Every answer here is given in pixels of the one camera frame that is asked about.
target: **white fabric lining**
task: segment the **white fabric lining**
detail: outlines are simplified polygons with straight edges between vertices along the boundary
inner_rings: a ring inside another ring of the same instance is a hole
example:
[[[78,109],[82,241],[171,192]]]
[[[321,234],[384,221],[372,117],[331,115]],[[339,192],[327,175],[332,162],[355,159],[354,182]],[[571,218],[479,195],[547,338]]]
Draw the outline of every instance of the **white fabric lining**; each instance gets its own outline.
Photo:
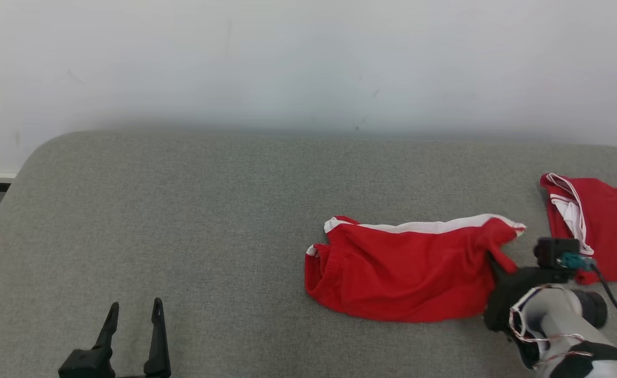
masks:
[[[360,227],[366,227],[369,229],[384,230],[391,234],[401,234],[402,232],[419,232],[423,234],[443,234],[445,232],[451,232],[452,230],[461,229],[464,227],[480,227],[483,226],[488,220],[492,218],[498,218],[499,220],[507,223],[507,225],[516,231],[516,235],[520,236],[525,232],[525,225],[522,223],[514,222],[509,218],[505,218],[501,215],[495,214],[481,214],[474,217],[458,218],[449,220],[447,222],[409,222],[403,223],[397,226],[391,225],[358,225]],[[339,225],[352,225],[352,223],[332,218],[325,222],[325,233],[329,233],[331,230]]]
[[[567,198],[558,196],[557,194],[551,194],[551,204],[553,204],[558,210],[558,213],[562,215],[563,221],[570,229],[572,236],[579,239],[581,242],[580,252],[591,256],[594,251],[591,246],[586,244],[586,220],[584,218],[581,200],[579,199],[579,193],[574,189],[572,183],[557,174],[547,174],[546,179],[572,195],[572,198]]]

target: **folded red garment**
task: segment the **folded red garment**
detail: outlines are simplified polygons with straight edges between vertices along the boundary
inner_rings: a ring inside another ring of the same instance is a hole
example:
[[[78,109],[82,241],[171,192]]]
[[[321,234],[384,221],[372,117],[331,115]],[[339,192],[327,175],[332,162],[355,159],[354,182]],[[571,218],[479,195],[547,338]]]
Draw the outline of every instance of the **folded red garment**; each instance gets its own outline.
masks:
[[[323,306],[373,320],[476,316],[495,287],[487,252],[515,272],[500,247],[524,230],[491,214],[399,226],[335,217],[325,223],[330,244],[306,251],[306,291]]]
[[[594,258],[608,281],[617,281],[617,187],[596,178],[542,175],[549,193],[547,211],[553,237],[574,237],[581,253]],[[579,272],[583,285],[598,281],[594,272]]]

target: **robotic arm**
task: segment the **robotic arm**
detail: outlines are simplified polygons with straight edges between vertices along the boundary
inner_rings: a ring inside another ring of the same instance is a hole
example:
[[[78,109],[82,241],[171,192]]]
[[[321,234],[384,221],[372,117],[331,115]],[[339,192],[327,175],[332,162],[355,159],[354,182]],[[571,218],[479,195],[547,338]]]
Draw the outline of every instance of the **robotic arm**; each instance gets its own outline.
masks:
[[[537,377],[617,378],[617,347],[597,330],[606,322],[603,297],[554,285],[577,272],[563,264],[572,254],[580,258],[578,240],[540,239],[539,267],[512,275],[490,258],[497,285],[484,314],[486,327],[515,342],[522,362]]]

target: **wire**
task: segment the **wire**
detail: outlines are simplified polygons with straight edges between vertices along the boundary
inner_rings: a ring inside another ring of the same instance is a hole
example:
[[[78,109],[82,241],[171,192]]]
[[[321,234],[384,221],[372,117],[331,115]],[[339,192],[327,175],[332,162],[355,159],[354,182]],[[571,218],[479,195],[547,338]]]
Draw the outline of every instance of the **wire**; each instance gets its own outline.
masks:
[[[611,303],[614,304],[614,307],[616,307],[616,309],[617,309],[616,298],[614,298],[614,294],[611,293],[611,290],[609,289],[609,286],[606,284],[606,280],[604,279],[604,276],[602,275],[602,272],[598,269],[598,267],[597,267],[597,265],[595,263],[591,263],[591,268],[598,275],[598,278],[600,278],[600,282],[603,284],[604,291],[606,291],[606,294],[608,295],[609,300],[611,301]]]

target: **cable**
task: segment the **cable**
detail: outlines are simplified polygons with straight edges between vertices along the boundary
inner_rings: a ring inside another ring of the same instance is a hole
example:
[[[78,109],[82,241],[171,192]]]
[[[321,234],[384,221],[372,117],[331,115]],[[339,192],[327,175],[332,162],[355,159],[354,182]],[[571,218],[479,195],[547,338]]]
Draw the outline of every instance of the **cable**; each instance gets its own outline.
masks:
[[[593,262],[591,263],[591,269],[598,275],[598,278],[600,278],[600,282],[603,284],[604,291],[606,291],[606,294],[608,295],[609,300],[611,301],[611,303],[614,304],[614,307],[616,307],[617,309],[616,298],[614,298],[614,294],[611,293],[609,286],[606,284],[606,280],[604,279],[602,272],[598,269],[597,265]]]

